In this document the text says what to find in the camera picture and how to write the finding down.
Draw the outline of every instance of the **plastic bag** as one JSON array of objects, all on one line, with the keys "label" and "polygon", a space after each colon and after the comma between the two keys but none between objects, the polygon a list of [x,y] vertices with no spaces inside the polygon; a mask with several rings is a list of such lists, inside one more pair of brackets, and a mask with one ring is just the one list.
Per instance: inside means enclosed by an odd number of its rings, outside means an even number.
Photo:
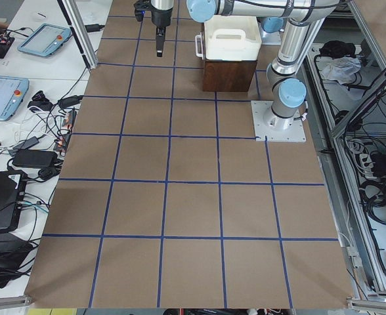
[{"label": "plastic bag", "polygon": [[322,71],[321,75],[326,80],[333,80],[339,84],[355,81],[355,73],[361,69],[361,62],[357,58],[343,57],[333,59]]}]

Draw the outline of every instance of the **white bin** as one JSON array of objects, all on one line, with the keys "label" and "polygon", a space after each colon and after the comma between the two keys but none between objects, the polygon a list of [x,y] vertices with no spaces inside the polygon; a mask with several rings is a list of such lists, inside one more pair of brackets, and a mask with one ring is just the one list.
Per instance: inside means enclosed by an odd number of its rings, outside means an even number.
[{"label": "white bin", "polygon": [[205,22],[205,55],[210,60],[257,60],[261,37],[252,16],[219,16]]}]

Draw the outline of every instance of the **blue circular cap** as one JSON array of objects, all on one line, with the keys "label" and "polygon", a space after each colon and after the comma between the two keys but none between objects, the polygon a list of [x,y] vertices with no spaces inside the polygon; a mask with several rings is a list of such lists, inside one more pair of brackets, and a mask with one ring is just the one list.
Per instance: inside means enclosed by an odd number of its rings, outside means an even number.
[{"label": "blue circular cap", "polygon": [[305,85],[298,79],[286,79],[279,88],[279,98],[289,108],[300,106],[304,102],[306,93]]},{"label": "blue circular cap", "polygon": [[284,25],[283,18],[265,18],[262,22],[263,31],[266,33],[278,32]]},{"label": "blue circular cap", "polygon": [[204,23],[215,15],[215,0],[187,0],[187,9],[193,20]]}]

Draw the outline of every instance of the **metal bracket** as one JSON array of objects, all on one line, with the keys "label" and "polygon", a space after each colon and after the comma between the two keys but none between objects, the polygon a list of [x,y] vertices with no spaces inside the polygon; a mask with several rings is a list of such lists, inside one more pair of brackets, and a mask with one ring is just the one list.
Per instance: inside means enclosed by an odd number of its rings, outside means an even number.
[{"label": "metal bracket", "polygon": [[271,142],[305,142],[303,122],[300,119],[294,120],[292,125],[285,131],[275,131],[263,122],[263,114],[272,106],[272,103],[273,101],[271,100],[251,101],[256,141],[265,141],[267,138],[267,140]]}]

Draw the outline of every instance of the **yellow object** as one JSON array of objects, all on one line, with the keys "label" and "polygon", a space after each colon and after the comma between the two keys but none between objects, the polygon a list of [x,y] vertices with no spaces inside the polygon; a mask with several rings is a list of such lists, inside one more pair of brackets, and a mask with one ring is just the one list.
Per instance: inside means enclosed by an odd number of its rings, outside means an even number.
[{"label": "yellow object", "polygon": [[76,308],[32,308],[28,315],[76,315]]}]

